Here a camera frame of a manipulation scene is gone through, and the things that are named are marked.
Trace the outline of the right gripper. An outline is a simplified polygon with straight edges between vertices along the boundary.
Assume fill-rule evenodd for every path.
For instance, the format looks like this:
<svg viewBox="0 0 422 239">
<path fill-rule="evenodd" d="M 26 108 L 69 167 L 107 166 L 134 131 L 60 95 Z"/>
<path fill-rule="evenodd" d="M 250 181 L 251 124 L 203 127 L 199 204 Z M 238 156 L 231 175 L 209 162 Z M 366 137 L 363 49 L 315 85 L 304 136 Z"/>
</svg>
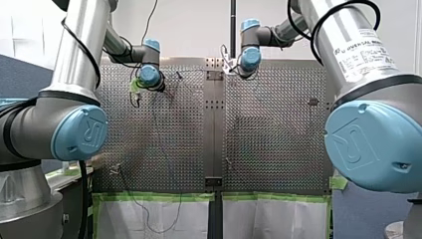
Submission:
<svg viewBox="0 0 422 239">
<path fill-rule="evenodd" d="M 255 73 L 255 68 L 247 68 L 245 66 L 240 65 L 238 67 L 238 74 L 242 79 L 248 79 Z"/>
</svg>

